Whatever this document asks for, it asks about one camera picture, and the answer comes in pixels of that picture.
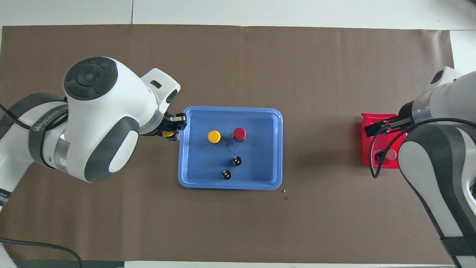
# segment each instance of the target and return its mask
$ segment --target brown table surface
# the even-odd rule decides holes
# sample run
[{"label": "brown table surface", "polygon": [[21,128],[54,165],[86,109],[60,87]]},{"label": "brown table surface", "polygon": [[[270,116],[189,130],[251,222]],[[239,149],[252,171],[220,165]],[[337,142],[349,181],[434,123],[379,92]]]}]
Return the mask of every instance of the brown table surface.
[{"label": "brown table surface", "polygon": [[[283,183],[208,190],[177,180],[178,143],[142,137],[118,175],[88,184],[33,164],[0,216],[0,236],[59,244],[84,259],[450,264],[398,170],[373,179],[359,159],[361,113],[397,113],[442,66],[448,31],[193,25],[4,27],[1,102],[64,96],[90,56],[139,76],[157,67],[191,105],[276,108]],[[8,247],[14,258],[67,258]]]}]

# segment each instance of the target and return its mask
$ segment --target black rubber ring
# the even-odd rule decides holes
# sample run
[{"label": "black rubber ring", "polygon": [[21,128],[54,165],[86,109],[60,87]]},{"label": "black rubber ring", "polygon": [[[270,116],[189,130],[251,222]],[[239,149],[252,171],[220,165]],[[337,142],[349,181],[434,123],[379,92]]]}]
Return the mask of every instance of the black rubber ring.
[{"label": "black rubber ring", "polygon": [[47,111],[35,122],[35,124],[33,124],[33,126],[31,126],[30,134],[28,136],[28,149],[33,160],[54,169],[54,167],[47,164],[43,158],[43,143],[45,141],[45,134],[48,126],[67,113],[67,104],[57,106]]}]

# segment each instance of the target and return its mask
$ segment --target small black cap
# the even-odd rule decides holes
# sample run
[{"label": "small black cap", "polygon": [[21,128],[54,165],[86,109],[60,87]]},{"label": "small black cap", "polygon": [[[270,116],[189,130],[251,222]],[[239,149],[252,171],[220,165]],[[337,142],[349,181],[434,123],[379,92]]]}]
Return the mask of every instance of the small black cap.
[{"label": "small black cap", "polygon": [[229,170],[225,170],[221,173],[221,176],[226,179],[226,180],[229,180],[231,179],[231,171]]},{"label": "small black cap", "polygon": [[243,163],[243,161],[241,160],[241,157],[239,156],[235,156],[231,162],[233,163],[233,165],[235,166],[238,166],[238,165],[241,165],[241,163]]}]

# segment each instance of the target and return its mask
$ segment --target black cable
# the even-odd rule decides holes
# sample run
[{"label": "black cable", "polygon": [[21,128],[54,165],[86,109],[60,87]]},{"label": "black cable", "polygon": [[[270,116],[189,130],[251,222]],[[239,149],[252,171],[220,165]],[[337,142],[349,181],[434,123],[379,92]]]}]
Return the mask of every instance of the black cable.
[{"label": "black cable", "polygon": [[12,239],[6,239],[6,238],[0,238],[0,243],[13,244],[13,245],[22,245],[22,246],[47,247],[47,248],[62,250],[64,252],[68,252],[71,255],[73,255],[78,260],[79,268],[83,268],[83,260],[81,259],[81,257],[76,252],[74,252],[73,250],[71,250],[67,247],[57,246],[57,245],[48,244],[48,243],[22,241],[22,240],[12,240]]},{"label": "black cable", "polygon": [[398,133],[388,143],[387,147],[383,150],[382,156],[380,157],[380,161],[378,163],[377,170],[374,172],[374,167],[373,167],[373,163],[372,163],[372,155],[371,155],[372,154],[372,148],[374,146],[374,142],[375,142],[377,136],[382,134],[382,132],[384,132],[387,129],[387,128],[382,128],[374,135],[374,138],[372,139],[372,142],[370,143],[369,159],[370,159],[370,172],[372,174],[372,177],[374,177],[374,178],[378,177],[378,174],[380,173],[380,169],[382,168],[382,165],[384,163],[385,155],[387,155],[387,152],[390,150],[390,147],[395,143],[395,141],[397,141],[398,138],[400,138],[406,132],[409,132],[409,131],[413,130],[414,128],[416,128],[420,125],[427,124],[427,123],[433,123],[433,122],[455,122],[455,123],[460,123],[460,124],[466,124],[466,125],[469,125],[469,126],[472,126],[472,127],[476,128],[475,123],[473,123],[471,121],[463,120],[463,119],[457,119],[457,118],[433,118],[433,119],[424,120],[424,121],[418,122],[416,124],[410,125],[410,126],[404,128],[403,130],[401,130],[400,133]]},{"label": "black cable", "polygon": [[[24,129],[27,129],[27,130],[30,130],[31,126],[23,123],[22,121],[20,121],[14,114],[12,114],[7,108],[5,108],[1,103],[0,103],[0,109],[3,111],[3,113],[10,119],[12,120],[15,124],[21,126],[22,128]],[[66,122],[66,120],[68,119],[68,115],[66,114],[63,118],[59,119],[58,121],[56,121],[55,123],[51,124],[50,126],[48,126],[46,128],[46,130],[51,130],[59,125],[61,125],[62,123]]]},{"label": "black cable", "polygon": [[18,120],[18,118],[12,114],[9,110],[7,110],[3,105],[0,104],[0,109],[3,111],[3,113],[10,119],[12,120],[15,124],[21,126],[24,129],[30,130],[30,126],[23,123],[22,121]]}]

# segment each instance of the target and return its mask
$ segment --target red bottle cap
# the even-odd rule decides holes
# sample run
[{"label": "red bottle cap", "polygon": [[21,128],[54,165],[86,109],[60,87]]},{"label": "red bottle cap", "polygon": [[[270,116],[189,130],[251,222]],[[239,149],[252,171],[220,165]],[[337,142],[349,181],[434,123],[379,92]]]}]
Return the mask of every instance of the red bottle cap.
[{"label": "red bottle cap", "polygon": [[245,138],[246,138],[246,131],[245,129],[239,127],[237,129],[235,129],[235,131],[233,131],[233,138],[236,140],[236,141],[244,141]]}]

